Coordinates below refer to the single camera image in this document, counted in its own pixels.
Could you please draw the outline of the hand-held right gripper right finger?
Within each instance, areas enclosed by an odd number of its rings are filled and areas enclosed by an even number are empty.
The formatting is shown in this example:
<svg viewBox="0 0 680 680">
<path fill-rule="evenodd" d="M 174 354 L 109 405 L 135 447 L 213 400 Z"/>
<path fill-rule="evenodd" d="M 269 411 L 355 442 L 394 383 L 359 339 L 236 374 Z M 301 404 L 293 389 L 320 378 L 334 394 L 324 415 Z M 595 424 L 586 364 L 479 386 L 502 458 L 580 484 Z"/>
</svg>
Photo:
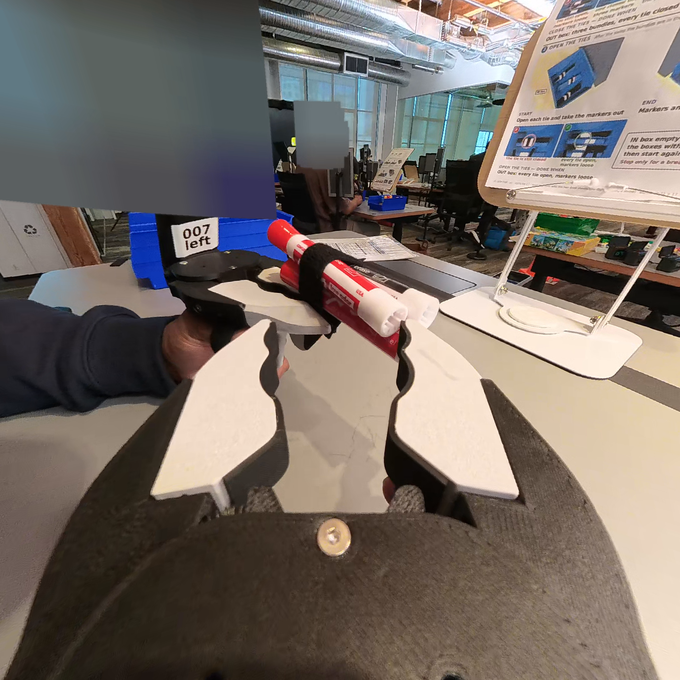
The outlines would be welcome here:
<svg viewBox="0 0 680 680">
<path fill-rule="evenodd" d="M 463 492 L 503 500 L 519 496 L 480 374 L 412 319 L 400 328 L 397 388 L 386 445 Z"/>
</svg>

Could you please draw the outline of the person's left hand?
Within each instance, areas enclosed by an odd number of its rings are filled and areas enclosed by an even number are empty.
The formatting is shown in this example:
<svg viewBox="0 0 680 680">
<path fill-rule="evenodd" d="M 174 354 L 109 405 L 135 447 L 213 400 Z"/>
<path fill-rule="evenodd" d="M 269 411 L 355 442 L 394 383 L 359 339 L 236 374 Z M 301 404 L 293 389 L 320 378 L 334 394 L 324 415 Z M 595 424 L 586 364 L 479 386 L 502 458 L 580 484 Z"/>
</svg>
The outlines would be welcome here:
<svg viewBox="0 0 680 680">
<path fill-rule="evenodd" d="M 197 314 L 185 310 L 165 327 L 161 352 L 168 374 L 176 384 L 193 379 L 215 354 L 211 346 L 213 326 Z"/>
</svg>

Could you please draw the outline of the red dry erase marker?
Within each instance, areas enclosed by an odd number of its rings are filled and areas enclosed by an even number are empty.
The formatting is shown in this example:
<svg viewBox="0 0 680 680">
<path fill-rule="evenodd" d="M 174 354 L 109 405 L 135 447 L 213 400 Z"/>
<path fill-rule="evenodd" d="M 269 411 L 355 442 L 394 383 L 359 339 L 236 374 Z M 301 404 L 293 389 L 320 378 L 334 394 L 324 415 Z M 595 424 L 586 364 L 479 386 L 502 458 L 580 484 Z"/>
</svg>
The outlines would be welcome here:
<svg viewBox="0 0 680 680">
<path fill-rule="evenodd" d="M 285 220 L 273 221 L 267 236 L 269 242 L 287 254 L 287 261 L 298 265 L 299 292 L 304 302 L 318 305 L 323 290 L 327 290 L 382 337 L 398 331 L 407 318 L 407 307 L 361 275 L 348 256 L 312 242 Z"/>
<path fill-rule="evenodd" d="M 302 297 L 299 292 L 299 267 L 292 260 L 285 262 L 280 268 L 279 276 L 283 284 Z M 341 302 L 333 293 L 323 290 L 322 302 L 318 305 L 310 303 L 318 311 L 330 314 L 338 322 L 348 326 L 369 343 L 380 349 L 391 359 L 397 359 L 399 332 L 396 331 L 390 336 L 382 337 L 351 310 L 350 306 Z"/>
</svg>

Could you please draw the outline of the wooden post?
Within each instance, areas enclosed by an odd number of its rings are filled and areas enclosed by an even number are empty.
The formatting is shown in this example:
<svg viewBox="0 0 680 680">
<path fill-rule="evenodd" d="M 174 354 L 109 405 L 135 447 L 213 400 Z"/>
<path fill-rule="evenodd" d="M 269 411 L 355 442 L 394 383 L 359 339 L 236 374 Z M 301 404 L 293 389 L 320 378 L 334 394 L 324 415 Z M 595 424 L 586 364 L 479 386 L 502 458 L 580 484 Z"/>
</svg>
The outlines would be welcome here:
<svg viewBox="0 0 680 680">
<path fill-rule="evenodd" d="M 72 267 L 102 263 L 98 247 L 80 208 L 42 205 Z"/>
</svg>

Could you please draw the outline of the colourful toy box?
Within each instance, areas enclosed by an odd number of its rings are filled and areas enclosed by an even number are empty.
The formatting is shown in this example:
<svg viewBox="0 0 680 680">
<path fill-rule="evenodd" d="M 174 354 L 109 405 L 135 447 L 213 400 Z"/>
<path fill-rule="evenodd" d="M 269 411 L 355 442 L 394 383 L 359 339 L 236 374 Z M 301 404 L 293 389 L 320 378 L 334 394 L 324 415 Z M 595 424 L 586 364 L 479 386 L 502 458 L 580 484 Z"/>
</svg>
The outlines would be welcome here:
<svg viewBox="0 0 680 680">
<path fill-rule="evenodd" d="M 594 251 L 600 242 L 595 235 L 600 220 L 538 213 L 524 245 L 569 256 L 583 256 Z"/>
</svg>

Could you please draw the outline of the printed paper sheet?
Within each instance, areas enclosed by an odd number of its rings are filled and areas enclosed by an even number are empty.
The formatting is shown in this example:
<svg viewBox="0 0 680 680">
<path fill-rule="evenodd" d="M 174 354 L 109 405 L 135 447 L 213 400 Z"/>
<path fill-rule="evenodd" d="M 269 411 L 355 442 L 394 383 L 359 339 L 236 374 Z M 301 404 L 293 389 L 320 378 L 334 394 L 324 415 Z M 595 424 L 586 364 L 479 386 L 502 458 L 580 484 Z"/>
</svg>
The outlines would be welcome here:
<svg viewBox="0 0 680 680">
<path fill-rule="evenodd" d="M 310 237 L 312 242 L 321 243 L 342 254 L 364 262 L 386 262 L 409 260 L 416 257 L 416 253 L 391 236 L 378 235 L 374 237 L 347 237 L 334 239 L 320 239 Z"/>
</svg>

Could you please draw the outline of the white sign board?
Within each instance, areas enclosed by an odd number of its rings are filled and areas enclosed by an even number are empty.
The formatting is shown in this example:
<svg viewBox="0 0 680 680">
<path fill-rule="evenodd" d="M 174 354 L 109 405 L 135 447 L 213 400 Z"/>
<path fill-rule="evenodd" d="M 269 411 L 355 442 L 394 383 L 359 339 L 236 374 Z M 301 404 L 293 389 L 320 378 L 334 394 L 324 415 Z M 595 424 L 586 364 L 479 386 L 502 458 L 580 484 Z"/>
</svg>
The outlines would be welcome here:
<svg viewBox="0 0 680 680">
<path fill-rule="evenodd" d="M 403 165 L 412 152 L 412 148 L 393 148 L 382 161 L 370 183 L 372 191 L 379 194 L 392 194 L 401 176 Z"/>
</svg>

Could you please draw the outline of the blue plastic bin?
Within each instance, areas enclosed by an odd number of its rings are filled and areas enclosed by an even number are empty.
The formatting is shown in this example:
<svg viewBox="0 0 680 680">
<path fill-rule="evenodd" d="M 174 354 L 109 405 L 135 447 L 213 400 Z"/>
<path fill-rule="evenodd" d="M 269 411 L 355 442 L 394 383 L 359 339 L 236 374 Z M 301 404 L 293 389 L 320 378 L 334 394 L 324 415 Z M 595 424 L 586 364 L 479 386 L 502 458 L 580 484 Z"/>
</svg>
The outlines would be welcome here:
<svg viewBox="0 0 680 680">
<path fill-rule="evenodd" d="M 218 232 L 212 234 L 210 245 L 220 251 L 245 250 L 274 260 L 285 260 L 285 254 L 268 240 L 267 231 L 272 220 L 224 218 L 218 220 Z M 158 239 L 154 214 L 129 213 L 131 266 L 137 279 L 147 279 L 155 290 L 167 288 L 165 265 Z"/>
</svg>

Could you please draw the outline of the white recycling bin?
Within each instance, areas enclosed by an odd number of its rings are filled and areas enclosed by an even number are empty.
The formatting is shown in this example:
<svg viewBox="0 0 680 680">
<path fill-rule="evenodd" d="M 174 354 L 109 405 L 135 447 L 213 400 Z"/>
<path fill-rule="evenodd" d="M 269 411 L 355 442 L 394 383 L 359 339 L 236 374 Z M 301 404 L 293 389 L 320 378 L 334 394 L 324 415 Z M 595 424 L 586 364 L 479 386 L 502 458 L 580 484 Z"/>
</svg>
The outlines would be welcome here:
<svg viewBox="0 0 680 680">
<path fill-rule="evenodd" d="M 35 276 L 72 266 L 44 209 L 1 201 L 1 276 Z"/>
</svg>

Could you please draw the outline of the silver ventilation duct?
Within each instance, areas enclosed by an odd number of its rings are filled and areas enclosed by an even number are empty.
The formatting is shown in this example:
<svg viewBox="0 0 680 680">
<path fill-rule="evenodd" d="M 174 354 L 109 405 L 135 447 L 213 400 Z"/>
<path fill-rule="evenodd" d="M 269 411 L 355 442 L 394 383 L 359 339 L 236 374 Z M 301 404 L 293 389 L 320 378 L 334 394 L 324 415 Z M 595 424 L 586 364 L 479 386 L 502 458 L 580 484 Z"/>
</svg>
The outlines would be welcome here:
<svg viewBox="0 0 680 680">
<path fill-rule="evenodd" d="M 409 84 L 410 72 L 392 64 L 404 54 L 383 33 L 272 1 L 262 2 L 259 12 L 268 58 L 343 73 L 345 54 L 352 54 L 368 61 L 358 75 L 400 87 Z"/>
</svg>

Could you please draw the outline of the black office chair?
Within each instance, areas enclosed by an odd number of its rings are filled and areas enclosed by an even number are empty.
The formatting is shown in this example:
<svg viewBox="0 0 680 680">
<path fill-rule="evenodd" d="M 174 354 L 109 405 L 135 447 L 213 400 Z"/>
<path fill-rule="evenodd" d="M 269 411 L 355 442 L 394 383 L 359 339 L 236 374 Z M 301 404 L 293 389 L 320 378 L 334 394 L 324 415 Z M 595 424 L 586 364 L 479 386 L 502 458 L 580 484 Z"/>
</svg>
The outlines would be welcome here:
<svg viewBox="0 0 680 680">
<path fill-rule="evenodd" d="M 479 222 L 474 238 L 477 246 L 467 257 L 472 260 L 485 260 L 485 242 L 496 208 L 486 203 L 480 195 L 478 178 L 486 151 L 474 154 L 459 167 L 454 174 L 454 182 L 446 185 L 443 208 L 447 216 L 454 218 L 455 234 L 452 241 L 459 242 L 468 222 Z"/>
</svg>

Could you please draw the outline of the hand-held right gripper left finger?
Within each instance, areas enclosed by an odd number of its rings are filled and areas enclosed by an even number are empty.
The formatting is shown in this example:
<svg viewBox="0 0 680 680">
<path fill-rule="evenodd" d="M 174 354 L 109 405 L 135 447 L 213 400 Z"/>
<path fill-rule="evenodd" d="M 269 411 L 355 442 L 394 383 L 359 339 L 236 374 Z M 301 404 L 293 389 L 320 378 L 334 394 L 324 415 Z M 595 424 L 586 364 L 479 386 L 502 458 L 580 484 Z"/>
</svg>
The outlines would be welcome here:
<svg viewBox="0 0 680 680">
<path fill-rule="evenodd" d="M 197 372 L 152 485 L 155 500 L 208 494 L 219 511 L 232 505 L 226 480 L 277 434 L 278 335 L 260 320 Z"/>
</svg>

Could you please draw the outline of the white stand pole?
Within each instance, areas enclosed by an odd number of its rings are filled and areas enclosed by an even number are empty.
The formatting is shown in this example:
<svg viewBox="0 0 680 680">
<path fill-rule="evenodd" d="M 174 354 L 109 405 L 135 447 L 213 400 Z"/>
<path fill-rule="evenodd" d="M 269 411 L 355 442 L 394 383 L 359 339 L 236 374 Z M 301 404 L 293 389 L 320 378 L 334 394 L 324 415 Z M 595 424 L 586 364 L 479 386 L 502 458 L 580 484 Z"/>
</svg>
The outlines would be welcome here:
<svg viewBox="0 0 680 680">
<path fill-rule="evenodd" d="M 509 258 L 506 261 L 505 267 L 500 273 L 500 277 L 497 283 L 496 288 L 494 289 L 494 294 L 493 294 L 493 301 L 496 302 L 499 305 L 503 304 L 503 296 L 508 292 L 507 289 L 507 282 L 509 280 L 509 274 L 511 273 L 511 270 L 517 260 L 517 258 L 520 255 L 520 252 L 522 251 L 522 248 L 526 242 L 526 238 L 528 237 L 529 233 L 531 232 L 536 219 L 538 217 L 539 211 L 538 210 L 531 210 L 528 211 L 526 219 L 524 220 L 523 226 L 517 236 L 515 245 L 509 255 Z"/>
<path fill-rule="evenodd" d="M 611 321 L 612 317 L 615 316 L 616 311 L 625 301 L 626 296 L 631 291 L 635 282 L 641 276 L 642 272 L 645 270 L 651 257 L 660 247 L 661 242 L 664 240 L 669 230 L 670 227 L 660 228 L 659 234 L 656 235 L 656 238 L 652 241 L 650 245 L 645 245 L 644 243 L 639 242 L 641 243 L 639 251 L 642 252 L 642 257 L 638 262 L 638 265 L 634 269 L 634 272 L 630 275 L 625 286 L 622 288 L 621 293 L 619 293 L 615 302 L 612 304 L 611 308 L 607 311 L 607 313 L 604 316 L 595 316 L 591 318 L 590 320 L 591 328 L 589 329 L 589 333 L 591 335 L 598 333 L 600 329 L 606 327 L 608 323 Z"/>
</svg>

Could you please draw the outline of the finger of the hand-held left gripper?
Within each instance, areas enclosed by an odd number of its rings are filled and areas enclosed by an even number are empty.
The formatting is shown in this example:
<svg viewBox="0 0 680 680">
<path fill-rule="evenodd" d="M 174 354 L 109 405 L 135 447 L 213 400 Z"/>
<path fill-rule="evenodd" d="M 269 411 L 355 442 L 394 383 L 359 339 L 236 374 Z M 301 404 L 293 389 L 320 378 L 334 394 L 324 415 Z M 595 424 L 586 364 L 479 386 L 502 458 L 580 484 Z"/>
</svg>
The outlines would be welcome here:
<svg viewBox="0 0 680 680">
<path fill-rule="evenodd" d="M 279 333 L 289 335 L 329 335 L 332 328 L 328 321 L 306 302 L 287 297 L 279 292 L 264 290 L 258 283 L 248 279 L 218 283 L 208 291 L 215 293 L 222 302 L 240 306 L 246 327 L 269 319 Z"/>
</svg>

